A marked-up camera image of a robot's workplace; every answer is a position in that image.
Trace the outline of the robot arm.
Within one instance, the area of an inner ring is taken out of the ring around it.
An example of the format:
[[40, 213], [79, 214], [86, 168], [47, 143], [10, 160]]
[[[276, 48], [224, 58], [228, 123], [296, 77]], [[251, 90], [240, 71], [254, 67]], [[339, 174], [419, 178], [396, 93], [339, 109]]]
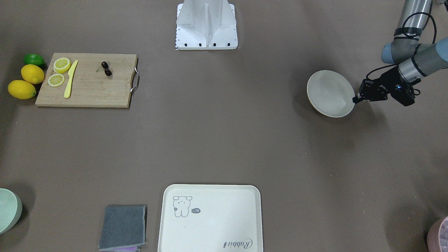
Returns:
[[410, 106], [420, 94], [414, 86], [447, 68], [447, 38], [436, 42], [434, 36], [432, 43], [420, 43], [427, 22], [434, 21], [432, 5], [432, 0], [405, 1], [393, 41], [382, 50], [382, 62], [389, 70], [376, 79], [366, 76], [352, 99], [354, 104], [364, 100], [379, 102], [392, 96], [403, 106]]

